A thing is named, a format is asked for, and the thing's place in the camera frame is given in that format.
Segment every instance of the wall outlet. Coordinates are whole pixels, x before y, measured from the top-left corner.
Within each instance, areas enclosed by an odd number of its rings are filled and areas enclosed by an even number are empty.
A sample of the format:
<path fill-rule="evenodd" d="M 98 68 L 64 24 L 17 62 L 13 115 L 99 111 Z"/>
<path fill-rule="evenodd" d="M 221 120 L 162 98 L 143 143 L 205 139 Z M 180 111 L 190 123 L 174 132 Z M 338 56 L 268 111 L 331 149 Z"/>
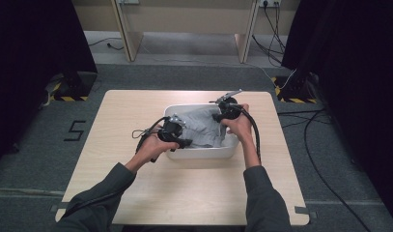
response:
<path fill-rule="evenodd" d="M 281 5 L 281 0 L 259 0 L 259 7 L 264 7 L 265 1 L 267 1 L 268 8 L 280 7 L 280 5 Z"/>

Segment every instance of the gray carpet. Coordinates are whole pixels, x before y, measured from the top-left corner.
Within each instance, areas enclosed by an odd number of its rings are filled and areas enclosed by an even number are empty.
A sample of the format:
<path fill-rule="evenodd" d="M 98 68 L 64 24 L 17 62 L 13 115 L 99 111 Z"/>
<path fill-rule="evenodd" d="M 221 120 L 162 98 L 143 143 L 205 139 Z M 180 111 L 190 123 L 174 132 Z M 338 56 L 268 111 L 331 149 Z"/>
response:
<path fill-rule="evenodd" d="M 270 75 L 288 74 L 269 69 Z M 110 89 L 237 90 L 267 91 L 273 95 L 278 112 L 323 108 L 318 101 L 284 103 L 275 98 L 270 80 L 260 69 L 175 66 L 98 65 L 98 78 L 87 101 L 52 101 L 43 108 L 18 142 L 19 152 L 0 160 L 0 231 L 48 231 L 55 223 L 53 205 L 61 201 L 77 163 L 100 102 Z M 299 114 L 311 117 L 313 113 Z M 84 131 L 79 141 L 69 133 Z M 351 163 L 345 141 L 324 112 L 307 132 L 314 163 L 331 187 L 348 202 L 371 231 L 393 231 L 393 220 L 379 200 L 365 173 Z M 305 121 L 280 116 L 295 171 L 312 219 L 295 231 L 364 231 L 356 218 L 318 177 L 304 147 Z M 15 189 L 29 189 L 27 192 Z M 115 225 L 113 231 L 121 231 Z"/>

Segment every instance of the dark sleeve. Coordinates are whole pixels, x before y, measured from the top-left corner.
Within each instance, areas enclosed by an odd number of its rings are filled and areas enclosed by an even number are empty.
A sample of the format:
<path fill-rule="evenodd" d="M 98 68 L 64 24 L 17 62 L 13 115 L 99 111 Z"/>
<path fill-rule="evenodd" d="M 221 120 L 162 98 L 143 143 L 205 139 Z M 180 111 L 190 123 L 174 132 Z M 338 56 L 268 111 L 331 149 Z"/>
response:
<path fill-rule="evenodd" d="M 286 203 L 273 188 L 266 170 L 253 166 L 243 175 L 247 190 L 245 231 L 292 231 Z"/>
<path fill-rule="evenodd" d="M 103 181 L 89 190 L 75 195 L 67 207 L 67 211 L 77 204 L 87 202 L 112 192 L 122 190 L 121 193 L 99 203 L 83 207 L 68 217 L 61 218 L 53 231 L 107 231 L 117 212 L 124 191 L 135 180 L 122 164 L 117 163 Z"/>

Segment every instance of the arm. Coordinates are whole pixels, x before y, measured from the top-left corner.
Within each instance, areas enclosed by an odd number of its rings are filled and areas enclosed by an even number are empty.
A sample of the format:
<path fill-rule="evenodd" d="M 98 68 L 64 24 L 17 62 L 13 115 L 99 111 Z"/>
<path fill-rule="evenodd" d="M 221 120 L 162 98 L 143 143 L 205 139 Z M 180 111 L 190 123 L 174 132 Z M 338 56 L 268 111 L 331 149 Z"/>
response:
<path fill-rule="evenodd" d="M 291 231 L 289 214 L 282 196 L 275 190 L 257 156 L 251 124 L 243 114 L 235 120 L 223 119 L 243 148 L 244 182 L 247 191 L 246 231 Z"/>
<path fill-rule="evenodd" d="M 103 181 L 91 189 L 75 195 L 67 207 L 67 212 L 75 205 L 114 192 L 118 192 L 118 194 L 61 218 L 56 223 L 53 231 L 107 231 L 117 212 L 124 191 L 135 180 L 139 168 L 151 159 L 156 159 L 162 152 L 178 147 L 177 143 L 162 142 L 153 135 L 148 137 L 138 153 L 129 162 L 125 165 L 116 164 Z"/>

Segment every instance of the light wooden tabletop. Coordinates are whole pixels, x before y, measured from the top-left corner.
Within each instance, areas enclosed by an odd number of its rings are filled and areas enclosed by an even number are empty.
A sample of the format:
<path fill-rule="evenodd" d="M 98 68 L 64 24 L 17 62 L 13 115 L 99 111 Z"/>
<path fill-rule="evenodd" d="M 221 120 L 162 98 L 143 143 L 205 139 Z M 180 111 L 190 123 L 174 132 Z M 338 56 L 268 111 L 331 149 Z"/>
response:
<path fill-rule="evenodd" d="M 112 90 L 106 93 L 63 198 L 100 182 L 117 163 L 134 155 L 139 139 L 132 131 L 150 127 L 172 104 L 207 103 L 230 91 Z M 305 207 L 295 169 L 271 95 L 242 92 L 261 137 L 262 163 L 273 186 L 286 201 L 292 225 L 309 222 L 296 214 Z M 162 154 L 148 163 L 122 197 L 113 223 L 244 225 L 246 191 L 241 145 L 229 159 L 169 159 Z M 65 210 L 57 212 L 58 220 Z"/>

